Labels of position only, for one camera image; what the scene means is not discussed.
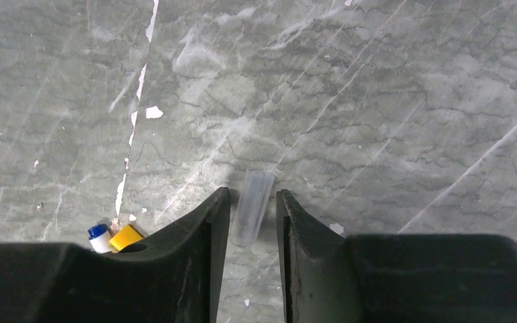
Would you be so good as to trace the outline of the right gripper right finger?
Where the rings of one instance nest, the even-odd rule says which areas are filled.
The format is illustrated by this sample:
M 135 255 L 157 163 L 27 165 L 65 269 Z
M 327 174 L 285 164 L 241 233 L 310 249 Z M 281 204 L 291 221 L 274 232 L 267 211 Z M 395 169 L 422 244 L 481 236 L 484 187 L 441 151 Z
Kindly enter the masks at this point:
M 517 243 L 490 234 L 342 237 L 277 202 L 286 322 L 517 322 Z

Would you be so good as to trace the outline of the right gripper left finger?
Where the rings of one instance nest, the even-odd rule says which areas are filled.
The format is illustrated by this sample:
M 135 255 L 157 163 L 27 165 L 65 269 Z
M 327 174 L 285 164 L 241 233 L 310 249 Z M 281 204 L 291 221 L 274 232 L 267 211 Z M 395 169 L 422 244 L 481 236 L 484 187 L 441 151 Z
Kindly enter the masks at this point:
M 72 243 L 0 243 L 0 322 L 215 322 L 231 196 L 118 253 Z

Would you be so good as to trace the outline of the clear pen cap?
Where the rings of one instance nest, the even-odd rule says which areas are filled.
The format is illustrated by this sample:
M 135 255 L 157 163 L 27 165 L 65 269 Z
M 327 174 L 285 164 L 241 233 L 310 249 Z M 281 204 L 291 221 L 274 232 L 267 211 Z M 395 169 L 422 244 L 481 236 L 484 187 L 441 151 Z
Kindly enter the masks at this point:
M 259 234 L 275 175 L 258 170 L 247 170 L 238 199 L 231 242 L 239 247 L 253 244 Z

